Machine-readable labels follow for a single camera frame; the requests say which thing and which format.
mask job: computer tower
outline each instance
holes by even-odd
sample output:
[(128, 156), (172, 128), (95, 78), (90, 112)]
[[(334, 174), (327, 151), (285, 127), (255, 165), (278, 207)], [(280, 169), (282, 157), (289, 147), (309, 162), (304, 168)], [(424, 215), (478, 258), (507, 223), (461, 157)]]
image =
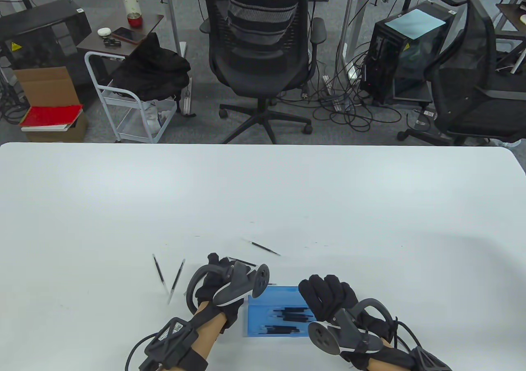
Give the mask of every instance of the computer tower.
[[(387, 25), (415, 9), (445, 23), (415, 39)], [(361, 66), (360, 89), (381, 103), (396, 99), (418, 101), (422, 94), (419, 88), (422, 87), (424, 94), (429, 95), (423, 73), (440, 53), (454, 16), (455, 12), (424, 1), (401, 14), (377, 22)]]
[[(84, 53), (77, 50), (91, 33), (86, 14), (73, 0), (49, 4), (2, 16), (0, 49), (13, 70), (43, 67), (67, 67), (81, 103), (96, 94), (84, 63)], [(107, 77), (104, 65), (96, 66), (97, 77)]]

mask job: red cup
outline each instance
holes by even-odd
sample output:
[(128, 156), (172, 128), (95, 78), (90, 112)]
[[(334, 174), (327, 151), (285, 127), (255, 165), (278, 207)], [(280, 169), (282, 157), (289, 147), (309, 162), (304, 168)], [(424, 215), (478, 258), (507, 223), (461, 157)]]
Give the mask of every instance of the red cup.
[(128, 23), (131, 27), (141, 27), (143, 25), (143, 17), (137, 12), (132, 12), (128, 14)]

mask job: red book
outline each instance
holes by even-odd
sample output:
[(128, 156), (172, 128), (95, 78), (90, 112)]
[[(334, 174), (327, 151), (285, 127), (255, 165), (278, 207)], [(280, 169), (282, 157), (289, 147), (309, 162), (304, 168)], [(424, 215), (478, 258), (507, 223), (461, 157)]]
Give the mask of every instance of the red book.
[(69, 125), (81, 114), (78, 106), (32, 106), (21, 121), (21, 127)]

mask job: hand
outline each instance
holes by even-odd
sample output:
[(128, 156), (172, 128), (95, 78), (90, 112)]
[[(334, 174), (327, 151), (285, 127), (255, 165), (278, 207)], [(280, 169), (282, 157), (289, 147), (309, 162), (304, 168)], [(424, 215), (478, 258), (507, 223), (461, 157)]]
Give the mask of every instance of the hand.
[[(208, 264), (218, 265), (220, 267), (233, 266), (235, 261), (230, 261), (228, 258), (222, 258), (219, 260), (217, 253), (210, 253), (208, 255)], [(227, 280), (223, 279), (220, 274), (208, 273), (203, 280), (203, 286), (196, 290), (197, 303), (200, 305), (203, 301), (212, 301), (214, 294), (220, 288), (228, 283)], [(228, 304), (224, 307), (219, 307), (221, 312), (227, 317), (227, 322), (224, 328), (229, 328), (236, 320), (239, 307), (243, 304), (243, 299), (237, 300), (232, 304)]]
[[(309, 280), (304, 279), (299, 283), (298, 289), (317, 320), (330, 322), (337, 311), (351, 309), (358, 303), (354, 290), (347, 282), (340, 282), (335, 275), (327, 275), (325, 279), (311, 275)], [(385, 320), (376, 319), (362, 311), (355, 324), (389, 341), (389, 325)]]

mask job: black mesh chair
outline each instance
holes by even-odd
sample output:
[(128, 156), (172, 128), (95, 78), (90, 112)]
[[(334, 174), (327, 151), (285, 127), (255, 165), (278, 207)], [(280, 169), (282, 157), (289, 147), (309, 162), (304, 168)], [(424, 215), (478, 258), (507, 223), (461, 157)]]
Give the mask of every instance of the black mesh chair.
[[(453, 43), (426, 69), (436, 109), (434, 125), (453, 138), (526, 138), (526, 74), (496, 71), (496, 38), (491, 18), (479, 0), (468, 0), (466, 25)], [(407, 129), (434, 145), (451, 144), (439, 136)]]
[(327, 32), (314, 18), (309, 65), (308, 0), (206, 0), (206, 6), (209, 18), (199, 29), (209, 35), (210, 69), (237, 95), (257, 99), (257, 108), (220, 104), (223, 119), (227, 110), (250, 115), (222, 143), (258, 123), (275, 144), (270, 120), (305, 123), (303, 132), (312, 133), (310, 119), (268, 109), (281, 91), (300, 88), (314, 75), (316, 48)]

